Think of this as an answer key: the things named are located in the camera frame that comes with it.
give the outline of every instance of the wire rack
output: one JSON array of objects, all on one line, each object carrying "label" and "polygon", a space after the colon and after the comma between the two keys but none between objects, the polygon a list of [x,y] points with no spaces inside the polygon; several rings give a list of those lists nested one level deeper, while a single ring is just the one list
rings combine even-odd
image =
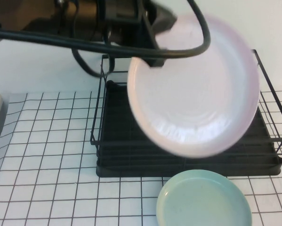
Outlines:
[{"label": "wire rack", "polygon": [[257,51],[253,50],[253,54],[270,91],[260,92],[259,108],[245,135],[224,153],[203,159],[174,156],[146,137],[129,107],[126,83],[109,80],[113,74],[104,76],[107,56],[102,56],[103,78],[99,81],[91,129],[98,176],[171,177],[188,169],[211,170],[224,176],[278,175],[282,166],[282,103]]}]

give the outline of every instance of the white grid surface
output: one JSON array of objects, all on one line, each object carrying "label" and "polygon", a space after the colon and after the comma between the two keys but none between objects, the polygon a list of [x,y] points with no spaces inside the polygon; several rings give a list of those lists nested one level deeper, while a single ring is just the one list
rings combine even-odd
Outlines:
[{"label": "white grid surface", "polygon": [[[270,92],[263,96],[282,135],[279,109]],[[91,92],[12,96],[0,138],[0,226],[157,226],[157,196],[169,178],[96,175],[96,100]],[[247,198],[253,226],[282,226],[282,171],[229,179]]]}]

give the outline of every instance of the black cable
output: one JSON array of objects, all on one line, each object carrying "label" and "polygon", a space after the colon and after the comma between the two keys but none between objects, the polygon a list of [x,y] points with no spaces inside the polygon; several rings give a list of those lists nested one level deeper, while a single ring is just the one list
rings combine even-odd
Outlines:
[{"label": "black cable", "polygon": [[53,35],[35,34],[33,32],[6,31],[0,29],[0,39],[26,41],[38,44],[74,48],[96,53],[106,53],[118,57],[139,57],[144,59],[175,59],[197,56],[208,49],[211,37],[207,22],[194,0],[187,0],[193,9],[202,29],[203,43],[193,49],[163,50],[123,46],[103,45],[88,41],[74,40],[72,38],[56,37]]},{"label": "black cable", "polygon": [[[79,12],[79,0],[71,0],[72,3],[75,4],[76,6],[76,11],[75,11],[75,15],[73,18],[73,22],[72,22],[72,26],[70,29],[70,37],[71,38],[75,38],[75,25],[76,25],[76,20],[77,20],[77,16],[78,16],[78,12]],[[108,73],[106,74],[101,74],[101,73],[97,73],[95,72],[93,69],[90,68],[90,66],[84,61],[84,59],[82,58],[82,56],[80,55],[79,51],[75,48],[72,48],[72,54],[76,60],[76,62],[80,65],[80,67],[89,75],[97,77],[97,78],[101,78],[104,76],[107,76],[108,74],[112,73],[114,71],[114,67],[115,67],[115,59],[113,57],[110,57],[108,55],[108,60],[109,60],[109,69],[108,69]]]}]

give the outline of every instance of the black grid line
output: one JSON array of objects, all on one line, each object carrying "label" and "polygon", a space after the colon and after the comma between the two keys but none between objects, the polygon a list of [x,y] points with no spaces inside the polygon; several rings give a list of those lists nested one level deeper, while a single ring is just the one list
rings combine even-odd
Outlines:
[{"label": "black grid line", "polygon": [[[132,183],[132,182],[140,182],[140,180],[123,180],[121,182],[125,182],[125,183]],[[146,182],[161,182],[161,180],[147,180]],[[72,185],[72,184],[95,184],[95,183],[98,183],[98,181],[90,181],[90,182],[79,182],[79,183],[76,183],[76,182],[68,182],[68,183],[46,183],[46,184],[36,184],[37,186],[38,185]],[[100,182],[101,184],[108,184],[108,183],[116,183],[115,181],[101,181]],[[2,186],[5,186],[5,187],[8,187],[8,186],[33,186],[34,184],[24,184],[24,185],[0,185],[0,187]]]},{"label": "black grid line", "polygon": [[[56,108],[57,103],[58,103],[59,94],[58,94],[58,96],[57,96],[57,101],[56,101],[55,108]],[[52,127],[52,123],[53,123],[53,120],[51,121],[49,131],[50,131],[51,127]],[[33,200],[33,196],[34,196],[34,192],[35,192],[35,188],[36,188],[38,176],[39,176],[39,173],[40,173],[40,168],[41,168],[43,156],[44,156],[44,153],[45,153],[45,150],[46,150],[46,146],[47,146],[47,143],[45,144],[44,149],[43,149],[43,153],[42,153],[41,161],[40,161],[40,164],[39,164],[39,169],[38,169],[38,172],[37,172],[37,176],[36,176],[36,180],[35,180],[35,184],[34,184],[32,196],[31,196],[31,200],[30,200],[30,203],[29,203],[29,208],[28,208],[28,212],[27,212],[27,218],[28,218],[29,213],[30,213],[30,208],[31,208],[31,204],[32,204],[32,200]]]},{"label": "black grid line", "polygon": [[276,101],[266,101],[265,103],[276,103]]},{"label": "black grid line", "polygon": [[[39,102],[39,105],[38,105],[38,109],[39,109],[39,107],[40,107],[40,103],[41,103],[42,97],[43,97],[43,93],[42,93],[42,95],[41,95],[41,99],[40,99],[40,102]],[[27,150],[27,146],[28,146],[28,145],[26,145],[26,147],[24,148],[24,154],[25,154],[25,152],[26,152],[26,150]],[[20,165],[19,165],[19,169],[22,167],[23,160],[24,160],[24,157],[22,157],[22,160],[21,160]],[[18,172],[17,172],[17,174],[16,174],[16,178],[15,178],[15,181],[14,181],[14,185],[16,184],[18,174],[19,174],[19,170],[18,170]],[[14,192],[14,188],[15,188],[15,186],[13,186],[13,188],[12,188],[12,192],[11,192],[9,201],[11,201],[11,198],[12,198],[12,195],[13,195],[13,192]],[[6,212],[5,212],[5,215],[4,215],[4,219],[3,219],[2,223],[1,223],[2,226],[3,226],[3,224],[4,224],[4,221],[5,221],[7,212],[8,212],[9,204],[10,204],[10,203],[8,203],[8,205],[7,205],[7,209],[6,209]]]},{"label": "black grid line", "polygon": [[96,212],[95,212],[95,222],[94,222],[94,226],[96,226],[96,222],[97,222],[97,211],[98,211],[98,198],[99,198],[99,186],[100,186],[100,178],[98,179],[98,189],[97,189],[97,200],[96,200]]},{"label": "black grid line", "polygon": [[271,93],[271,91],[262,91],[262,93]]},{"label": "black grid line", "polygon": [[270,179],[271,179],[271,181],[272,181],[272,184],[273,184],[273,187],[274,187],[274,191],[275,191],[275,193],[276,193],[276,195],[277,195],[277,199],[278,199],[279,204],[280,204],[280,207],[281,207],[281,209],[282,209],[282,204],[281,204],[281,201],[280,201],[279,195],[278,195],[278,193],[277,193],[276,186],[274,185],[273,179],[272,179],[271,177],[270,177]]},{"label": "black grid line", "polygon": [[[81,98],[62,98],[59,100],[83,100],[83,99],[89,99],[89,97],[81,97]],[[25,101],[40,101],[40,99],[28,99]],[[10,104],[19,104],[19,103],[23,103],[25,101],[18,101],[18,102],[10,102]]]},{"label": "black grid line", "polygon": [[121,178],[119,178],[118,226],[120,226]]},{"label": "black grid line", "polygon": [[[64,119],[37,119],[36,121],[48,121],[48,120],[55,120],[55,121],[58,121],[58,120],[72,120],[70,118],[64,118]],[[22,120],[17,120],[17,121],[33,121],[33,120],[30,120],[30,119],[22,119]],[[8,124],[5,124],[4,126],[7,126],[7,125],[10,125],[12,123],[15,123],[17,121],[14,121],[14,122],[11,122],[11,123],[8,123]]]},{"label": "black grid line", "polygon": [[143,226],[143,182],[142,182],[142,178],[141,178],[141,218],[142,218],[142,220],[141,220],[141,224],[142,224],[142,226]]},{"label": "black grid line", "polygon": [[[92,92],[90,93],[90,97],[89,97],[89,107],[90,107],[91,97],[92,97]],[[88,119],[87,119],[87,122],[86,122],[86,125],[85,125],[84,138],[86,136],[87,127],[88,127]],[[79,166],[79,171],[78,171],[78,180],[77,180],[77,186],[76,186],[76,193],[75,193],[75,200],[74,200],[74,206],[73,206],[71,225],[73,225],[73,217],[74,217],[74,213],[75,213],[75,206],[76,206],[76,200],[77,200],[77,193],[78,193],[78,185],[79,185],[79,179],[80,179],[80,171],[81,171],[83,152],[84,152],[84,143],[82,145],[82,155],[81,155],[81,158],[80,158],[80,166]]]},{"label": "black grid line", "polygon": [[257,199],[256,199],[256,197],[255,197],[255,193],[254,193],[253,185],[252,185],[252,183],[251,183],[251,181],[250,181],[250,178],[249,178],[249,177],[248,177],[248,179],[249,179],[249,182],[250,182],[250,187],[251,187],[252,192],[253,192],[253,196],[254,196],[254,199],[255,199],[255,203],[256,203],[256,206],[257,206],[257,210],[258,210],[258,213],[259,213],[259,215],[260,215],[260,219],[261,219],[261,222],[262,222],[262,226],[264,226],[263,219],[262,219],[262,215],[261,215],[261,212],[260,212],[260,210],[259,210],[258,202],[257,202]]},{"label": "black grid line", "polygon": [[281,113],[281,112],[280,111],[269,111],[269,112],[261,111],[261,113]]},{"label": "black grid line", "polygon": [[6,152],[5,152],[5,155],[4,155],[4,156],[6,156],[6,153],[7,153],[7,151],[8,151],[8,147],[9,147],[9,144],[7,144],[7,145],[5,145],[5,146],[1,147],[1,148],[4,148],[4,147],[6,147],[6,146],[7,146],[7,150],[6,150]]},{"label": "black grid line", "polygon": [[[37,119],[37,120],[18,120],[18,121],[65,121],[65,120],[88,120],[88,119],[94,119],[94,118],[91,117],[91,118]],[[55,130],[60,131],[60,130],[66,130],[66,129],[52,129],[51,131],[55,131]],[[33,132],[41,132],[41,131],[48,131],[48,130],[34,130]],[[15,133],[23,133],[23,132],[30,132],[30,131],[15,131]]]},{"label": "black grid line", "polygon": [[[75,200],[109,200],[109,199],[114,199],[114,200],[121,200],[121,199],[157,199],[157,196],[149,196],[149,197],[122,197],[122,198],[84,198],[84,199],[45,199],[45,200],[32,200],[32,202],[52,202],[52,201],[75,201]],[[0,201],[0,203],[15,203],[15,202],[31,202],[31,200],[20,200],[20,201]]]},{"label": "black grid line", "polygon": [[[106,215],[106,216],[89,216],[89,217],[74,217],[74,219],[80,219],[80,218],[94,218],[96,220],[96,218],[116,218],[118,216],[109,216],[109,215]],[[120,218],[121,217],[141,217],[141,215],[120,215],[119,216]],[[146,215],[143,215],[143,217],[155,217],[155,215],[153,214],[146,214]],[[6,220],[26,220],[27,218],[8,218]],[[72,217],[62,217],[62,218],[28,218],[27,220],[47,220],[47,219],[72,219]]]},{"label": "black grid line", "polygon": [[[71,109],[70,118],[71,118],[71,116],[72,116],[73,107],[74,107],[74,101],[73,101],[73,104],[72,104],[72,109]],[[67,129],[69,129],[69,127],[70,127],[70,121],[68,122]],[[66,131],[66,134],[65,134],[65,141],[66,141],[66,139],[67,139],[67,134],[68,134],[68,130]],[[65,143],[64,143],[63,150],[62,150],[62,154],[64,154],[64,148],[65,148]],[[63,156],[61,156],[61,160],[60,160],[59,170],[58,170],[57,179],[56,179],[56,182],[57,182],[57,183],[58,183],[59,174],[60,174],[60,170],[61,170],[62,159],[63,159]],[[53,199],[55,198],[56,189],[57,189],[57,184],[55,185],[54,194],[53,194]],[[51,205],[50,215],[49,215],[49,219],[48,219],[48,226],[49,226],[49,224],[50,224],[50,219],[51,219],[51,215],[52,215],[53,205],[54,205],[54,200],[52,201],[52,205]]]},{"label": "black grid line", "polygon": [[[73,108],[74,110],[81,110],[81,109],[95,109],[94,107],[75,107]],[[39,109],[40,111],[52,111],[52,110],[71,110],[71,108],[47,108],[47,109]],[[19,112],[24,112],[24,111],[36,111],[36,109],[23,109],[21,111],[18,112],[13,112],[13,113],[9,113],[7,115],[12,115],[12,114],[17,114]]]}]

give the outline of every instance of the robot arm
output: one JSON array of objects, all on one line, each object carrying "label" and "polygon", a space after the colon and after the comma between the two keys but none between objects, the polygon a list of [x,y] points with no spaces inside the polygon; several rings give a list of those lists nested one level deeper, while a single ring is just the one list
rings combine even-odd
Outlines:
[{"label": "robot arm", "polygon": [[204,36],[194,49],[159,49],[155,35],[171,29],[176,17],[151,0],[0,0],[0,40],[71,48],[74,56],[80,49],[110,59],[140,57],[151,67],[162,66],[165,59],[196,56],[209,47],[207,23],[194,0],[188,2]]}]

